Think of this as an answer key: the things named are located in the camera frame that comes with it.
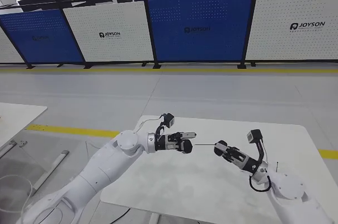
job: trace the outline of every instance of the white stand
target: white stand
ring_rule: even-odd
[[[152,213],[151,219],[149,220],[149,224],[158,224],[160,218],[160,214]]]
[[[52,172],[56,169],[56,167],[62,162],[62,160],[69,154],[69,151],[64,150],[62,153],[56,158],[56,160],[52,163],[51,169],[42,174],[42,176],[38,179],[38,181],[32,186],[32,194],[33,196],[37,190],[43,185],[43,183],[47,180],[47,178],[52,174]]]
[[[6,152],[12,149],[15,145],[17,145],[17,143],[14,140],[12,140],[7,145],[2,147],[2,149],[0,150],[0,158],[3,157],[3,155],[5,155]]]

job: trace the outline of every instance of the black metal frame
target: black metal frame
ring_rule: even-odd
[[[250,39],[252,21],[254,20],[255,6],[256,6],[256,0],[251,0],[250,14],[248,15],[246,34],[245,34],[245,42],[243,44],[242,58],[241,58],[240,64],[237,66],[238,69],[246,69],[246,65],[245,65],[246,53],[247,53],[248,41]]]
[[[58,9],[61,11],[62,16],[64,17],[64,20],[70,30],[71,36],[76,44],[76,47],[81,55],[82,62],[36,62],[36,63],[29,63],[24,55],[20,52],[18,46],[15,44],[15,42],[10,37],[9,33],[4,28],[3,23],[0,19],[0,27],[12,43],[12,45],[15,47],[21,58],[24,60],[23,63],[0,63],[0,64],[25,64],[27,65],[27,69],[34,68],[33,64],[58,64],[57,67],[61,67],[64,64],[75,64],[75,65],[84,65],[84,69],[89,69],[92,66],[95,65],[111,65],[111,64],[134,64],[134,63],[141,63],[142,67],[145,67],[147,63],[154,63],[153,68],[159,69],[161,65],[159,63],[240,63],[237,65],[238,69],[245,69],[246,65],[245,63],[251,63],[252,67],[256,66],[256,63],[310,63],[310,62],[331,62],[331,63],[338,63],[338,59],[309,59],[309,60],[246,60],[246,54],[247,54],[247,48],[248,48],[248,42],[250,39],[250,33],[251,33],[251,27],[252,27],[252,21],[254,19],[254,13],[255,13],[255,6],[256,6],[256,0],[251,0],[250,5],[250,14],[248,17],[247,27],[246,27],[246,34],[245,34],[245,41],[243,46],[243,52],[242,52],[242,58],[241,60],[158,60],[157,59],[157,53],[156,53],[156,46],[154,42],[154,35],[153,35],[153,28],[152,28],[152,20],[149,13],[149,4],[148,0],[142,0],[144,2],[145,7],[145,13],[147,16],[147,22],[148,22],[148,31],[149,36],[151,39],[151,46],[152,46],[152,52],[153,52],[153,59],[154,60],[144,60],[144,61],[112,61],[112,62],[87,62],[83,56],[83,53],[78,45],[77,39],[74,36],[74,33],[72,31],[72,28],[65,16],[65,13],[63,11],[63,3],[74,3],[74,2],[83,2],[86,0],[69,0],[69,1],[61,1],[61,0],[53,0],[53,2],[47,2],[47,3],[37,3],[37,4],[28,4],[28,5],[21,5],[21,6],[9,6],[9,7],[3,7],[2,9],[10,9],[10,8],[23,8],[26,6],[41,6],[41,5],[47,5],[47,4],[55,4],[58,6]]]
[[[58,2],[58,9],[60,10],[60,12],[61,12],[61,15],[62,15],[62,17],[63,17],[63,19],[64,19],[64,22],[66,23],[66,25],[67,25],[67,27],[68,27],[68,30],[69,30],[69,32],[70,32],[70,34],[71,34],[71,36],[72,36],[72,39],[73,39],[73,41],[74,41],[74,44],[76,45],[76,48],[77,48],[77,50],[78,50],[78,52],[79,52],[79,54],[80,54],[80,56],[81,56],[81,58],[82,58],[82,63],[84,64],[84,68],[85,69],[87,69],[88,67],[88,65],[87,65],[87,63],[86,63],[86,60],[85,60],[85,57],[83,56],[83,53],[82,53],[82,51],[81,51],[81,49],[80,49],[80,47],[79,47],[79,45],[78,45],[78,42],[77,42],[77,39],[76,39],[76,37],[74,36],[74,33],[73,33],[73,31],[72,31],[72,28],[71,28],[71,26],[70,26],[70,24],[69,24],[69,22],[68,22],[68,20],[67,20],[67,17],[66,17],[66,15],[64,14],[64,11],[63,11],[63,7],[62,7],[62,3],[61,3],[61,1],[59,1]]]
[[[26,60],[26,58],[24,57],[24,55],[20,52],[20,49],[18,48],[18,46],[15,44],[15,42],[12,40],[12,38],[9,35],[9,33],[5,29],[3,23],[1,22],[1,19],[0,19],[0,27],[1,27],[2,31],[5,33],[5,35],[7,36],[7,38],[9,39],[9,41],[11,42],[11,44],[15,47],[16,51],[21,56],[22,60],[24,60],[24,63],[27,65],[27,69],[33,69],[35,66],[33,66],[32,64],[30,64]]]
[[[256,63],[338,63],[338,59],[304,59],[304,60],[245,60],[256,67]]]
[[[160,69],[162,66],[158,63],[156,44],[154,42],[154,35],[153,35],[152,19],[151,19],[151,15],[149,13],[149,4],[148,4],[148,0],[143,0],[143,1],[144,1],[145,14],[147,15],[149,37],[151,39],[151,45],[152,45],[152,52],[153,52],[153,59],[154,59],[153,68],[154,69]]]

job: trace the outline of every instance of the yellow line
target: yellow line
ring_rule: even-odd
[[[338,151],[335,150],[319,150],[322,158],[331,158],[333,160],[338,160]]]
[[[79,134],[83,136],[96,136],[96,137],[116,137],[119,132],[113,130],[95,130],[84,128],[70,128],[70,127],[58,127],[49,125],[32,124],[26,128],[26,130],[38,130],[40,132],[55,132],[65,134]]]
[[[338,69],[235,69],[235,68],[34,68],[0,69],[0,72],[228,72],[228,73],[338,73]]]
[[[83,136],[95,136],[95,137],[116,137],[119,132],[114,130],[95,130],[85,128],[71,128],[71,127],[58,127],[49,125],[32,124],[26,128],[26,130],[37,130],[40,132],[54,132],[65,134],[79,134]],[[338,160],[338,151],[335,150],[318,150],[322,158],[330,158]]]

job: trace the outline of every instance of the joyson logo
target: joyson logo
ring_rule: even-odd
[[[325,24],[326,22],[303,22],[301,24],[294,22],[290,30],[317,30],[323,28]]]
[[[48,36],[32,36],[32,39],[34,41],[40,41],[40,40],[49,40],[50,37],[48,37]]]
[[[193,32],[206,32],[210,31],[210,26],[208,27],[186,27],[184,28],[184,33],[190,34]]]
[[[120,38],[120,32],[100,32],[100,38],[103,39],[118,39]]]

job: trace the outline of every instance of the white table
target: white table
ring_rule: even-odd
[[[12,147],[12,138],[47,110],[46,106],[0,102],[0,157]]]
[[[143,116],[138,124],[149,118],[156,116]],[[154,132],[158,125],[146,122],[140,131]],[[252,129],[261,130],[269,162],[279,161],[284,171],[289,166],[338,224],[338,187],[303,126],[175,118],[175,125],[166,132],[195,131],[193,144],[222,139],[258,158],[256,146],[246,138]],[[194,146],[189,155],[145,153],[102,191],[101,201],[217,224],[281,223],[267,195],[253,191],[248,175],[216,156],[213,146]]]

